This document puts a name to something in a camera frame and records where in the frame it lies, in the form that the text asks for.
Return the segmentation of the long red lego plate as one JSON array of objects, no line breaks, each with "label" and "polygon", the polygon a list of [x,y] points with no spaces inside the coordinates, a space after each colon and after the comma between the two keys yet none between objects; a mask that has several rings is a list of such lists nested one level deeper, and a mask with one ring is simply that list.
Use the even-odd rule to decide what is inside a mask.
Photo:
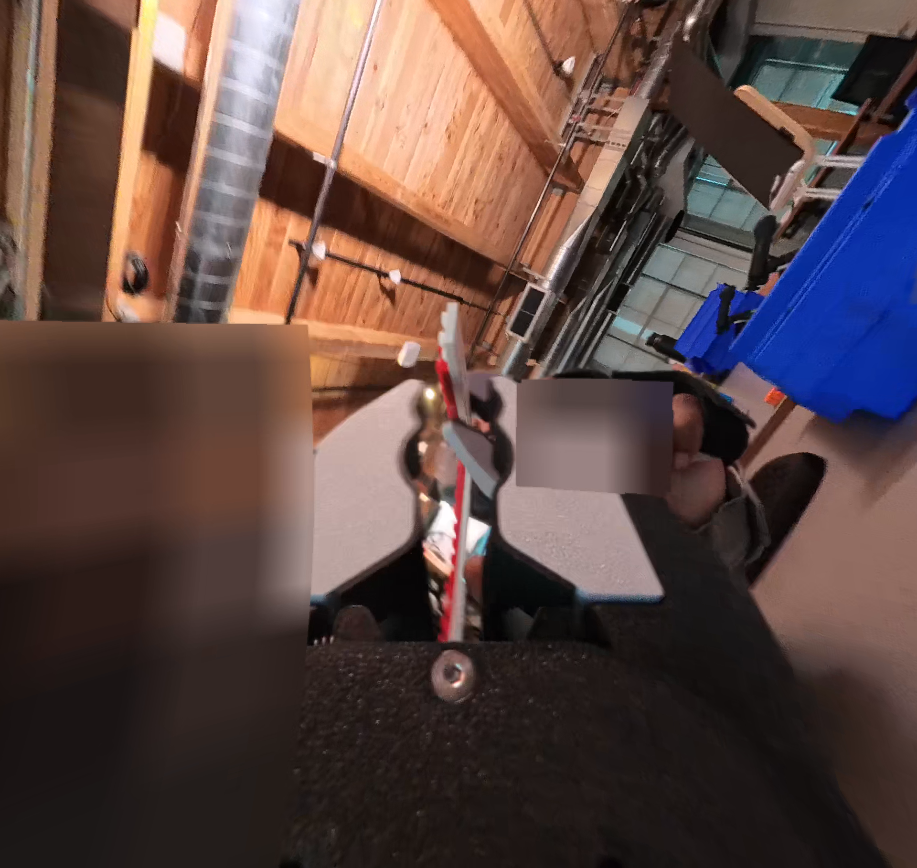
[{"label": "long red lego plate", "polygon": [[[439,361],[439,357],[437,358],[437,361],[436,361],[436,370],[437,370],[438,380],[440,384],[441,394],[442,394],[443,401],[445,404],[447,420],[459,420],[460,419],[459,404],[458,404],[457,397],[456,397],[456,389],[455,389],[454,384],[452,384],[449,379],[448,371],[446,370],[445,365]],[[459,465],[459,462],[457,461],[456,484],[457,484],[457,478],[458,478],[458,465]],[[456,490],[456,486],[454,489],[454,501],[453,501],[453,512],[455,513],[455,516],[456,516],[456,512],[454,511],[455,490]],[[455,531],[454,531],[454,538],[453,538],[453,553],[454,553],[454,539],[455,539]],[[445,583],[443,594],[444,594],[444,590],[448,586],[448,581],[450,580],[451,574]],[[442,607],[443,607],[443,594],[441,598]]]}]

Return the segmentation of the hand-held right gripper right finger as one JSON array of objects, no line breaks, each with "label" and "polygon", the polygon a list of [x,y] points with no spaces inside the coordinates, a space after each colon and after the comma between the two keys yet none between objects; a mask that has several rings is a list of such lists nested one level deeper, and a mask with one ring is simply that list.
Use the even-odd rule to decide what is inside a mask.
[{"label": "hand-held right gripper right finger", "polygon": [[496,492],[496,526],[514,550],[575,588],[585,603],[657,603],[664,589],[622,496],[517,484],[520,385],[497,377],[498,425],[512,446],[512,472]]}]

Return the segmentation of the grey ventilation unit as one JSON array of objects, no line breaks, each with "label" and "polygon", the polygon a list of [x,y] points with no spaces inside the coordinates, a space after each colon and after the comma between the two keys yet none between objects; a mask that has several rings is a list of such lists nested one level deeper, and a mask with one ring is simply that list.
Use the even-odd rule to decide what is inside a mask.
[{"label": "grey ventilation unit", "polygon": [[500,374],[519,381],[532,357],[536,342],[544,330],[551,310],[556,306],[556,293],[527,283],[505,324],[508,340],[500,360]]}]

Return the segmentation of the white scooter black handlebar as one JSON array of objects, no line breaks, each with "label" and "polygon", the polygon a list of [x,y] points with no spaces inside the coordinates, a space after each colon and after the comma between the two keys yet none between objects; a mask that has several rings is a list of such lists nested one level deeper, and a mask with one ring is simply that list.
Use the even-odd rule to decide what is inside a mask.
[{"label": "white scooter black handlebar", "polygon": [[[747,275],[745,291],[756,291],[762,296],[762,290],[771,279],[780,274],[795,256],[794,252],[783,255],[771,253],[773,241],[778,229],[778,220],[773,214],[766,214],[753,230],[754,246]],[[660,356],[679,363],[685,368],[685,359],[677,352],[675,346],[679,338],[653,333],[648,336],[648,347]]]}]

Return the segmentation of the person's left hand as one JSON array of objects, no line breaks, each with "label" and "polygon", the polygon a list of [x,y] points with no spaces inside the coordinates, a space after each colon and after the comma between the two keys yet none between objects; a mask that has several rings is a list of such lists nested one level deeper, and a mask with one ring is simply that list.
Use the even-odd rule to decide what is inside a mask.
[{"label": "person's left hand", "polygon": [[723,462],[702,451],[702,405],[689,394],[672,399],[671,485],[666,502],[670,510],[692,529],[706,526],[727,494]]}]

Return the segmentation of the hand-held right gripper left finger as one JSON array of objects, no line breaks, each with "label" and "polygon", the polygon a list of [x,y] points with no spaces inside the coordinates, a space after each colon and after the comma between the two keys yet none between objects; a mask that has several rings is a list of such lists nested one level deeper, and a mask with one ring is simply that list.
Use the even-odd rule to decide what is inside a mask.
[{"label": "hand-held right gripper left finger", "polygon": [[407,380],[352,413],[315,448],[313,600],[329,601],[419,534],[409,443],[425,385]]}]

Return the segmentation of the grey metal duct pipe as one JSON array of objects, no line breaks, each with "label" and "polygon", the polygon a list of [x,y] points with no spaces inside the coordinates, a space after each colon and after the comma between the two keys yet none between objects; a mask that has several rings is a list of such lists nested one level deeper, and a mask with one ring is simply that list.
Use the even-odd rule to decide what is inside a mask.
[{"label": "grey metal duct pipe", "polygon": [[596,210],[570,216],[552,250],[544,274],[532,283],[536,290],[560,295],[566,289],[598,220]]}]

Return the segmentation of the black mesh office chair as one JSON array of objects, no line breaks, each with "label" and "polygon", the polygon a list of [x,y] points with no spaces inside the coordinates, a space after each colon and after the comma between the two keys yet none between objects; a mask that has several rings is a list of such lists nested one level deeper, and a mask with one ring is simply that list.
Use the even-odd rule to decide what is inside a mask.
[{"label": "black mesh office chair", "polygon": [[816,495],[827,468],[826,461],[811,452],[774,458],[750,479],[760,501],[768,529],[768,544],[756,561],[746,566],[746,582],[755,584],[786,539],[796,528]]}]

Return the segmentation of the silver round air duct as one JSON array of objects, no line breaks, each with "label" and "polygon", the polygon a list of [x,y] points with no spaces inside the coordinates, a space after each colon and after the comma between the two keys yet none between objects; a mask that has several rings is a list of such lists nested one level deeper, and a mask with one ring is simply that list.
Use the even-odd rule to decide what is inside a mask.
[{"label": "silver round air duct", "polygon": [[174,323],[227,319],[302,1],[216,1],[175,237]]}]

